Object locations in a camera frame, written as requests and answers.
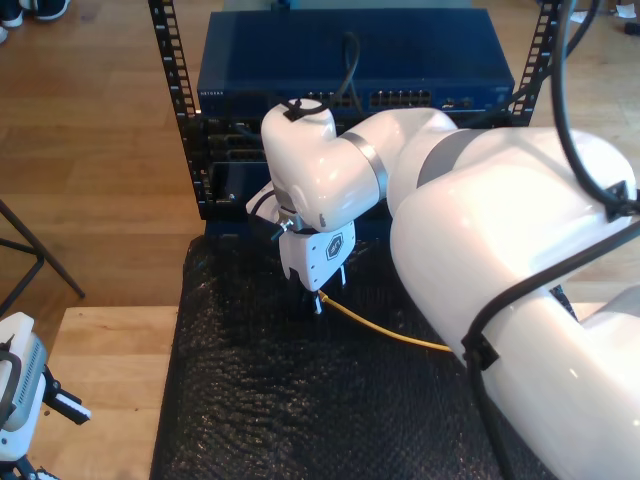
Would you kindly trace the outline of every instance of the shoe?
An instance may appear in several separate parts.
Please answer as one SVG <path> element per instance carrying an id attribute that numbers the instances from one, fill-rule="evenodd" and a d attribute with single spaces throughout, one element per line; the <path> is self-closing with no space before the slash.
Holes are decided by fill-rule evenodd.
<path id="1" fill-rule="evenodd" d="M 4 28 L 17 28 L 22 25 L 22 7 L 18 0 L 0 1 L 0 23 Z"/>
<path id="2" fill-rule="evenodd" d="M 20 0 L 20 5 L 30 11 L 36 20 L 52 22 L 64 15 L 71 0 Z"/>

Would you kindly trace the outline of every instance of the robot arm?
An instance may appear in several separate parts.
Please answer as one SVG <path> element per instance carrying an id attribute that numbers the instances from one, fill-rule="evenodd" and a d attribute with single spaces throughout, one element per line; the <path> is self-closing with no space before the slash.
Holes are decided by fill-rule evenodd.
<path id="1" fill-rule="evenodd" d="M 337 271 L 353 244 L 333 259 L 292 245 L 329 248 L 336 232 L 386 197 L 399 276 L 460 360 L 461 340 L 491 299 L 630 222 L 609 222 L 580 188 L 554 129 L 457 130 L 441 112 L 411 109 L 375 115 L 336 138 L 328 111 L 295 122 L 279 117 L 282 111 L 272 110 L 263 124 L 276 192 L 271 212 L 297 215 L 307 229 L 292 226 L 280 238 L 285 275 L 309 269 L 302 283 L 322 287 L 331 275 L 313 277 L 319 262 Z M 597 137 L 573 136 L 595 181 L 606 188 L 624 180 L 635 198 L 627 160 Z M 560 478 L 640 472 L 633 292 L 624 308 L 612 302 L 578 324 L 540 288 L 484 331 L 497 354 L 482 374 L 489 396 Z"/>
<path id="2" fill-rule="evenodd" d="M 45 361 L 47 351 L 32 333 L 33 319 L 16 313 L 0 322 L 0 478 L 52 480 L 35 470 L 27 452 L 35 434 L 40 407 L 46 404 L 78 425 L 91 418 L 81 400 L 65 392 Z"/>

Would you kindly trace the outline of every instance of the black cable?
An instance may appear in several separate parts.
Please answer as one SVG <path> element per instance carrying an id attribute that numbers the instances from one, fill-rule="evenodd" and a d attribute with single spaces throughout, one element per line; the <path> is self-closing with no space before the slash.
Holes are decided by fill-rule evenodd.
<path id="1" fill-rule="evenodd" d="M 571 37 L 571 40 L 567 45 L 567 54 L 566 54 L 567 57 L 571 55 L 571 53 L 575 50 L 575 48 L 578 46 L 578 44 L 582 40 L 582 37 L 584 37 L 584 34 L 587 33 L 587 30 L 591 26 L 593 19 L 596 17 L 599 3 L 600 3 L 599 0 L 593 0 L 591 2 L 591 6 L 589 7 L 589 12 L 585 17 L 584 22 L 580 24 L 580 27 L 578 27 L 578 30 L 576 30 L 576 33 L 573 35 L 573 37 Z M 486 112 L 479 113 L 478 115 L 475 115 L 474 117 L 470 118 L 466 122 L 462 123 L 460 125 L 460 128 L 471 128 L 473 125 L 477 125 L 483 120 L 493 117 L 496 113 L 509 108 L 509 106 L 512 103 L 518 101 L 521 97 L 527 95 L 534 89 L 539 88 L 542 82 L 546 80 L 547 77 L 549 77 L 553 72 L 552 67 L 553 65 L 550 65 L 547 68 L 545 68 L 542 72 L 539 72 L 535 81 L 532 81 L 525 87 L 522 87 L 520 90 L 516 91 L 509 98 L 499 103 L 498 105 L 493 107 L 491 110 L 487 110 Z"/>
<path id="2" fill-rule="evenodd" d="M 262 204 L 265 202 L 265 200 L 269 197 L 272 197 L 276 194 L 275 190 L 271 190 L 267 193 L 265 193 L 263 196 L 261 196 L 258 201 L 256 202 L 256 204 L 253 206 L 253 208 L 251 209 L 251 215 L 257 215 L 258 213 L 258 209 L 262 206 Z"/>
<path id="3" fill-rule="evenodd" d="M 342 63 L 344 65 L 345 70 L 349 71 L 349 68 L 351 67 L 351 59 L 349 55 L 348 45 L 345 45 L 344 43 L 342 45 Z M 356 91 L 355 80 L 353 78 L 351 78 L 351 81 L 349 82 L 349 95 L 351 97 L 351 101 L 353 102 L 353 105 L 356 107 L 356 111 L 358 112 L 358 115 L 360 115 L 360 118 L 362 119 L 366 118 L 367 115 L 364 113 L 364 109 L 362 108 L 362 103 L 358 98 L 358 92 Z"/>
<path id="4" fill-rule="evenodd" d="M 342 100 L 342 95 L 344 95 L 344 92 L 347 91 L 347 88 L 349 88 L 349 85 L 351 85 L 351 83 L 353 82 L 353 75 L 358 68 L 358 61 L 360 60 L 360 40 L 358 40 L 358 37 L 353 32 L 346 32 L 342 39 L 343 58 L 348 59 L 348 54 L 345 54 L 344 52 L 348 48 L 349 43 L 353 44 L 354 46 L 353 63 L 349 66 L 349 68 L 347 68 L 347 72 L 344 79 L 342 80 L 342 83 L 340 84 L 340 87 L 333 95 L 331 95 L 328 103 L 323 103 L 322 105 L 318 105 L 317 107 L 313 108 L 302 108 L 299 105 L 292 104 L 288 100 L 280 102 L 282 105 L 287 107 L 289 112 L 295 118 L 301 118 L 307 115 L 315 115 L 317 113 L 324 112 L 325 110 L 332 108 L 337 100 Z"/>
<path id="5" fill-rule="evenodd" d="M 598 0 L 594 0 L 593 3 L 596 4 L 597 8 L 597 5 L 600 2 Z M 559 30 L 553 47 L 553 65 L 551 68 L 551 103 L 553 106 L 553 118 L 556 122 L 556 129 L 558 131 L 558 136 L 560 137 L 560 143 L 562 144 L 565 156 L 567 157 L 571 170 L 573 170 L 580 186 L 589 196 L 602 203 L 606 208 L 613 211 L 619 211 L 627 204 L 627 200 L 618 198 L 613 193 L 603 189 L 593 180 L 593 178 L 591 178 L 591 175 L 589 175 L 589 172 L 584 167 L 580 154 L 578 153 L 576 146 L 573 143 L 573 139 L 571 138 L 565 95 L 564 77 L 566 73 L 566 65 L 564 61 L 556 61 L 556 59 L 562 59 L 566 54 L 566 39 L 569 31 L 569 22 L 575 5 L 576 0 L 569 0 L 566 3 L 563 3 L 562 12 L 558 21 Z"/>
<path id="6" fill-rule="evenodd" d="M 498 430 L 498 419 L 495 414 L 496 407 L 491 403 L 487 395 L 487 390 L 484 387 L 480 361 L 473 355 L 468 355 L 465 359 L 467 361 L 467 374 L 469 375 L 469 382 L 471 383 L 471 391 L 478 404 L 478 413 L 487 432 L 487 437 L 489 437 L 493 454 L 498 462 L 500 475 L 502 475 L 502 478 L 505 480 L 511 480 L 515 478 L 515 473 L 509 461 L 509 455 L 507 454 L 507 448 L 502 439 L 502 435 L 500 435 L 500 430 Z"/>

